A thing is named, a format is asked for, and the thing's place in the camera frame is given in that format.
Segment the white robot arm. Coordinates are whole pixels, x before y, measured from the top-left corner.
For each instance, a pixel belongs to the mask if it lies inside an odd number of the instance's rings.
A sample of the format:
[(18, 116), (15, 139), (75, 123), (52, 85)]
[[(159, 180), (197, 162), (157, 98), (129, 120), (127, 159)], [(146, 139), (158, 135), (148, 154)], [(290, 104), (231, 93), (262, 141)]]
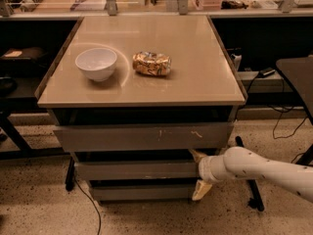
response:
[(224, 180), (265, 179), (313, 202), (312, 166), (269, 160), (239, 146), (231, 147), (218, 156), (208, 156), (196, 150), (191, 150), (191, 154), (200, 177), (193, 201), (201, 200), (213, 184)]

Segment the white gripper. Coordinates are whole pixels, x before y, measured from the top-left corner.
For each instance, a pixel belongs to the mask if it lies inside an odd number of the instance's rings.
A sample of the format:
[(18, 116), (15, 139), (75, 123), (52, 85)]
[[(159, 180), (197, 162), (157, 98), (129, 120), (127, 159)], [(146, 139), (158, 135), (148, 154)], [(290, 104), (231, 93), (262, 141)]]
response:
[(200, 201), (211, 189), (210, 183), (217, 183), (228, 178), (228, 171), (223, 156), (206, 156), (205, 153), (190, 149), (196, 163), (199, 163), (199, 176), (192, 196), (193, 201)]

